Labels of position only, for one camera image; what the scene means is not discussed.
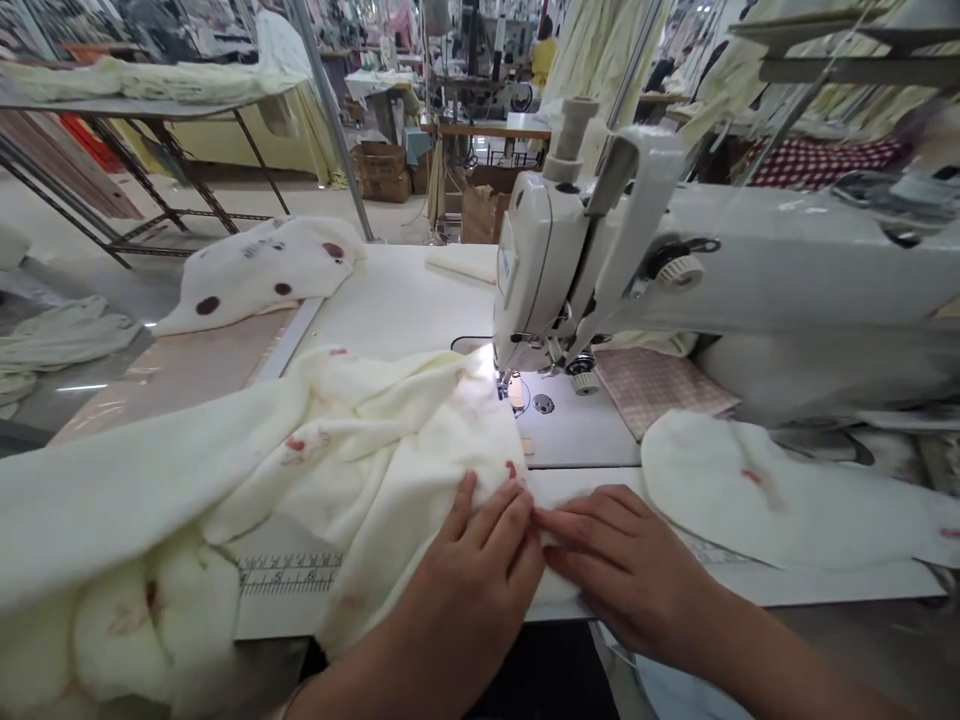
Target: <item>white fabric with brown spots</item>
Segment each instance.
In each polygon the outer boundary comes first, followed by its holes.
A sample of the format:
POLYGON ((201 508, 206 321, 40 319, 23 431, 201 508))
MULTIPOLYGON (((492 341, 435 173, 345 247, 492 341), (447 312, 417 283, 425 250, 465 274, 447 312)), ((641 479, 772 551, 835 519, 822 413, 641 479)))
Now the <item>white fabric with brown spots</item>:
MULTIPOLYGON (((0 461, 0 717, 249 700, 276 658, 235 648, 218 547, 271 513, 345 553, 317 624, 339 656, 393 607, 468 470, 477 505, 526 475, 492 372, 484 350, 319 348, 279 380, 0 461)), ((535 602, 575 592, 548 573, 535 602)))
POLYGON ((786 570, 916 558, 960 567, 960 500, 850 463, 796 460, 765 429, 670 410, 641 446, 649 497, 705 540, 786 570))
POLYGON ((180 302, 153 334, 210 330, 290 301, 330 297, 363 257, 363 241, 346 220, 267 220, 187 258, 180 302))

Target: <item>finger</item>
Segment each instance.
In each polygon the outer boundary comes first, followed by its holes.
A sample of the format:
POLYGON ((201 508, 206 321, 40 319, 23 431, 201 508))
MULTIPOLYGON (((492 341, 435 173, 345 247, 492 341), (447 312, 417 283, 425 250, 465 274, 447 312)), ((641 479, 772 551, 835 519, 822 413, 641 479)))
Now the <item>finger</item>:
POLYGON ((588 553, 560 547, 543 548, 547 567, 566 578, 585 593, 616 606, 618 598, 629 594, 629 578, 620 568, 588 553))
POLYGON ((483 546, 483 554, 503 568, 504 577, 517 554, 517 548, 523 542, 527 528, 530 527, 532 512, 533 497, 530 493, 523 492, 517 495, 500 515, 493 532, 483 546))
POLYGON ((453 507, 447 519, 444 520, 438 538, 448 542, 456 542, 463 537, 464 530, 470 522, 470 508, 473 505, 473 491, 477 487, 477 474, 473 470, 467 470, 460 485, 457 486, 457 494, 453 499, 453 507))
POLYGON ((601 485, 594 492, 612 498, 620 505, 638 517, 656 517, 656 513, 650 509, 639 495, 626 485, 601 485))
POLYGON ((523 490, 516 480, 507 480, 477 511, 463 532, 463 539, 477 548, 486 545, 503 512, 523 490))
POLYGON ((517 602, 523 606, 526 613, 533 602, 533 596, 540 585, 540 578, 546 565, 543 560, 543 548, 540 546, 540 533, 536 528, 527 528, 520 550, 517 553, 507 583, 516 593, 517 602))
POLYGON ((589 550, 626 570, 633 557, 631 536, 607 525, 591 515, 540 510, 533 513, 533 522, 577 548, 589 550))
POLYGON ((630 537, 636 537, 639 534, 639 526, 643 522, 612 497, 600 492, 575 498, 564 503, 557 510, 574 515, 589 515, 630 537))

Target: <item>white sewing machine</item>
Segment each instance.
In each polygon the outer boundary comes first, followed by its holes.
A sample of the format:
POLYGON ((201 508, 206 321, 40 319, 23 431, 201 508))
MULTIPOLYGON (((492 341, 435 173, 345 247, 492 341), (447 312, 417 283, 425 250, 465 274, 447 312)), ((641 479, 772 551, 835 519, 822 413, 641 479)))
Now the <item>white sewing machine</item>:
POLYGON ((640 126, 581 189, 570 147, 520 175, 500 237, 495 362, 528 386, 536 466, 639 462, 592 372, 591 345, 623 330, 721 336, 695 362, 742 399, 737 418, 771 428, 960 391, 960 222, 678 184, 680 139, 640 126))

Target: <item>forearm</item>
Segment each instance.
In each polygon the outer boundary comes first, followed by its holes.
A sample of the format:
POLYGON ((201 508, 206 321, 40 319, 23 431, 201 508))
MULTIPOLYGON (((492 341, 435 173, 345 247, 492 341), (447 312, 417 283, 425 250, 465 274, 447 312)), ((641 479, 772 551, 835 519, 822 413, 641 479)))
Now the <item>forearm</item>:
POLYGON ((284 720, 381 720, 410 716, 400 686, 402 668, 385 667, 388 629, 375 628, 346 656, 309 680, 284 720))
POLYGON ((766 611, 725 593, 696 674, 758 720, 904 720, 909 715, 836 671, 766 611))

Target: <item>pink checkered fabric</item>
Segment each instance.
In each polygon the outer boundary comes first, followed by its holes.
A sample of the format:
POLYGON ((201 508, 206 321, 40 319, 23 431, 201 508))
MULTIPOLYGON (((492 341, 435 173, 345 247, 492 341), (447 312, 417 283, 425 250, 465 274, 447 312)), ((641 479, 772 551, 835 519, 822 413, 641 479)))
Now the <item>pink checkered fabric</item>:
POLYGON ((644 348, 598 352, 597 374, 637 440, 673 408, 719 415, 740 402, 687 358, 644 348))
MULTIPOLYGON (((765 144, 766 141, 762 141, 754 145, 745 167, 753 164, 765 144)), ((819 190, 854 170, 882 170, 904 152, 904 146, 895 140, 825 147, 790 138, 770 153, 749 184, 754 187, 819 190)))

